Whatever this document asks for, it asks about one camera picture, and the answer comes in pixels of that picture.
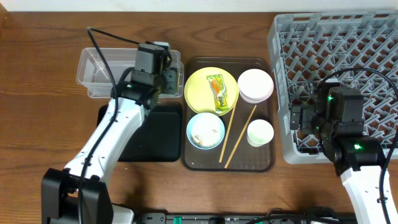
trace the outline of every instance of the green food package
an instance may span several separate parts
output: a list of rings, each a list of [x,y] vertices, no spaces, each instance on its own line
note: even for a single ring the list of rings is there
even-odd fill
[[[210,84],[210,89],[213,92],[214,102],[216,105],[216,113],[228,111],[226,87],[222,74],[208,75],[207,80]]]

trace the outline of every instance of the black tray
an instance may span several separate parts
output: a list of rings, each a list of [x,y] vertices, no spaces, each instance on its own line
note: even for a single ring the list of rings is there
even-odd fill
[[[232,74],[236,80],[238,80],[240,74],[252,68],[258,68],[270,74],[269,66],[261,58],[197,57],[193,58],[188,65],[187,79],[193,72],[205,67],[222,68]],[[186,113],[184,114],[184,129],[186,129],[189,120],[196,115],[196,113],[187,106],[186,102],[185,107]],[[224,151],[223,161],[221,163],[218,161],[220,159],[224,141],[214,149],[202,150],[196,148],[189,142],[184,131],[185,145],[182,150],[183,164],[191,170],[239,172],[266,172],[271,170],[275,164],[274,140],[261,147],[252,147],[248,143],[246,133],[244,133],[239,146],[236,148],[235,154],[229,163],[228,168],[224,168],[253,108],[254,104],[247,103],[239,96],[238,102],[236,103],[232,127],[229,131],[228,142]],[[220,116],[221,120],[224,122],[225,130],[228,128],[231,112],[232,110],[223,116]],[[272,117],[272,97],[257,104],[257,108],[251,121],[254,121],[255,119],[264,119],[274,126]]]

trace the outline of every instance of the plate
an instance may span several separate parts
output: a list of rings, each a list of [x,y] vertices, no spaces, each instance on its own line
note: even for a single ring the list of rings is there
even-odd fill
[[[208,75],[221,74],[226,87],[228,110],[216,113],[213,92],[210,88]],[[228,113],[238,101],[239,91],[235,78],[226,70],[207,67],[194,72],[187,80],[184,89],[187,105],[196,113],[212,113],[218,116]]]

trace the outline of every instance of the cup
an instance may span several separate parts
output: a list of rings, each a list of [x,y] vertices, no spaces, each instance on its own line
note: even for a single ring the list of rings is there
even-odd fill
[[[263,119],[252,121],[248,126],[248,142],[253,147],[269,143],[274,137],[274,128]]]

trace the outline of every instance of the chopstick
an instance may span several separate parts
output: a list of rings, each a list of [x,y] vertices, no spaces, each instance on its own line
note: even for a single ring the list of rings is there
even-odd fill
[[[231,118],[229,119],[228,129],[226,130],[226,135],[225,135],[223,150],[221,150],[220,160],[219,160],[218,162],[223,161],[223,156],[224,156],[224,150],[225,150],[225,146],[226,146],[226,141],[228,140],[229,130],[231,129],[231,125],[232,125],[232,119],[234,119],[235,108],[236,108],[236,105],[235,105],[234,108],[232,109],[232,114],[231,114]]]
[[[239,136],[238,141],[236,141],[235,147],[234,147],[234,149],[232,150],[231,155],[230,155],[229,158],[228,158],[228,161],[226,161],[226,164],[225,164],[225,166],[224,166],[225,169],[228,167],[229,162],[231,162],[231,159],[232,159],[232,157],[234,156],[235,150],[236,150],[236,148],[238,147],[239,142],[241,141],[241,138],[242,138],[242,136],[243,136],[243,134],[244,134],[246,128],[248,127],[248,124],[249,124],[249,122],[250,122],[251,116],[253,115],[254,110],[256,110],[256,107],[257,107],[257,105],[254,105],[254,108],[253,108],[253,110],[251,111],[251,114],[250,114],[248,120],[246,121],[246,124],[244,124],[244,127],[243,127],[243,130],[242,130],[242,132],[241,132],[241,135]]]

